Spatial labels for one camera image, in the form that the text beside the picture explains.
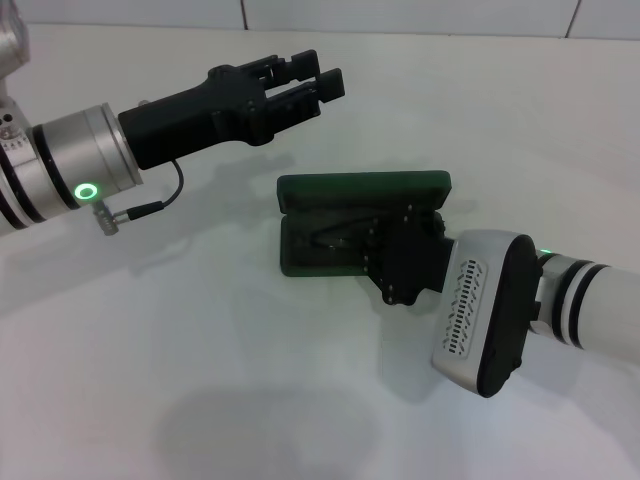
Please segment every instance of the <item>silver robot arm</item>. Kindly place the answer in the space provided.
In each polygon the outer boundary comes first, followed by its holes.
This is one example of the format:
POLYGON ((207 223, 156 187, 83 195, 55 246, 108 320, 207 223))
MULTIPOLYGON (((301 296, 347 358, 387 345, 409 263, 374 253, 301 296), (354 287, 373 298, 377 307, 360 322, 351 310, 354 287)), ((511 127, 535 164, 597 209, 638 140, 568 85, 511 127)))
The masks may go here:
POLYGON ((88 204, 112 235, 119 223, 170 203, 109 212, 103 200, 140 185, 139 170, 173 162, 182 185, 178 158, 225 141, 264 145, 320 115, 320 102, 344 95, 340 70, 320 73, 310 50, 290 62, 273 55, 215 67, 201 85, 118 117, 105 103, 32 127, 5 87, 6 77, 28 60, 26 25, 13 0, 0 0, 0 236, 88 204), (307 79, 314 81, 266 96, 268 89, 307 79))

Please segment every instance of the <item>black clamp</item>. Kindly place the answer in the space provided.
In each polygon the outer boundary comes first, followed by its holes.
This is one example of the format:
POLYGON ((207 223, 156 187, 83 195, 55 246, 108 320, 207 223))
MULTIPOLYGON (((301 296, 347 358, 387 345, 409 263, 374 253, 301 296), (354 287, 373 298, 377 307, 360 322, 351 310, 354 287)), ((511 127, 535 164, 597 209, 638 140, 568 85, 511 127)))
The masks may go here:
POLYGON ((320 73, 309 50, 290 62, 276 55, 209 71, 197 87, 146 103, 118 115, 122 131, 142 170, 227 141, 264 145, 274 135, 320 115, 319 102, 344 95, 340 69, 320 73), (303 81, 267 98, 266 91, 303 81))

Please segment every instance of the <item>green indicator light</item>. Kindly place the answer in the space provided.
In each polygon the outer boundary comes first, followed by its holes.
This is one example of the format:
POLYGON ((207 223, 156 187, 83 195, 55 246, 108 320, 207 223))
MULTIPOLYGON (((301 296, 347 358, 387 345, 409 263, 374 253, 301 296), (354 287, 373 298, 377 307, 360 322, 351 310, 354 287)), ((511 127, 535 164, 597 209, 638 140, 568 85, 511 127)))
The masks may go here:
POLYGON ((80 200, 90 200, 98 194, 98 187, 92 183, 81 183, 76 187, 73 194, 80 200))

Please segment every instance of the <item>white table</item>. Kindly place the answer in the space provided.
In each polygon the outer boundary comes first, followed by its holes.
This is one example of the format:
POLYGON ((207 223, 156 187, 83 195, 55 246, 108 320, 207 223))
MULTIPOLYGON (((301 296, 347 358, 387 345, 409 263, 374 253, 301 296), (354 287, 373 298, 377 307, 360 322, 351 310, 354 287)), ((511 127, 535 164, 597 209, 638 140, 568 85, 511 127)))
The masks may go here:
MULTIPOLYGON (((318 50, 344 99, 185 158, 168 210, 0 241, 0 473, 31 479, 640 478, 640 371, 548 339, 490 400, 429 365, 437 297, 278 268, 276 179, 445 169, 451 234, 502 228, 640 271, 640 43, 33 26, 33 123, 119 112, 221 63, 318 50)), ((170 166, 109 200, 166 197, 170 166)))

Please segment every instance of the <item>green object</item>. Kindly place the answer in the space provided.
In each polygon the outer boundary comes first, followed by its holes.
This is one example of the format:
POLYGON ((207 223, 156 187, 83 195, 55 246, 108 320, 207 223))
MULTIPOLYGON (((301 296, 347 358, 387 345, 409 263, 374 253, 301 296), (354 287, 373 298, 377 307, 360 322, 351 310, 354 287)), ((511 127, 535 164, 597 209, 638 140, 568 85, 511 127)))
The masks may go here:
POLYGON ((445 171, 288 175, 278 179, 280 267, 290 277, 366 275, 362 249, 408 208, 433 215, 445 171))
POLYGON ((98 194, 98 187, 92 183, 81 183, 73 191, 73 194, 80 200, 91 200, 98 194))

